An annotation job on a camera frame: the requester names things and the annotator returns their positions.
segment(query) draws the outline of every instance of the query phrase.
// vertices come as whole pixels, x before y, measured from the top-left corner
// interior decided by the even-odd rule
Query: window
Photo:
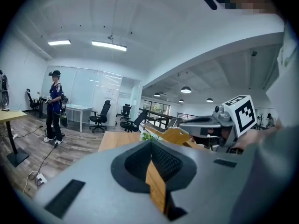
[[[160,114],[162,113],[168,115],[170,110],[170,105],[165,105],[165,104],[145,100],[143,103],[143,108],[156,113],[160,113]]]

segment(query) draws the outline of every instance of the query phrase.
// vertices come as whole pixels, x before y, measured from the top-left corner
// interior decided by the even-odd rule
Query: white desk
[[[73,111],[80,112],[80,132],[82,133],[82,119],[83,119],[83,112],[84,111],[91,111],[92,107],[82,106],[82,105],[74,105],[74,104],[66,104],[66,109],[71,110],[71,117],[74,119]]]

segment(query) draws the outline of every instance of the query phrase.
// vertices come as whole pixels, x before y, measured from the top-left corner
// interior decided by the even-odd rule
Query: black cap
[[[52,76],[52,77],[59,77],[59,76],[60,76],[60,71],[55,70],[55,71],[53,71],[52,73],[50,72],[49,76]]]

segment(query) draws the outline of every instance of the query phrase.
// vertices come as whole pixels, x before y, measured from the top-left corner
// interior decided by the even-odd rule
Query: blue jersey
[[[62,87],[61,87],[61,84],[58,83],[58,84],[53,84],[51,86],[51,90],[50,90],[50,96],[52,99],[55,99],[59,96],[62,96]],[[60,112],[60,100],[59,101],[56,101],[56,102],[53,102],[51,104],[48,104],[48,109],[49,110],[53,110],[55,112]]]

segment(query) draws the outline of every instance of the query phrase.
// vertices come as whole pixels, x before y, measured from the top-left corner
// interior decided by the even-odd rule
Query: wooden board
[[[2,111],[0,110],[0,123],[20,119],[25,117],[26,114],[22,111]]]
[[[109,132],[106,131],[99,147],[99,152],[108,150],[111,148],[116,148],[121,145],[126,145],[129,143],[139,142],[140,133],[126,133],[126,132]],[[155,205],[163,212],[165,205],[165,193],[166,186],[158,173],[156,167],[152,163],[149,164],[146,181],[150,185],[150,196],[154,201]]]

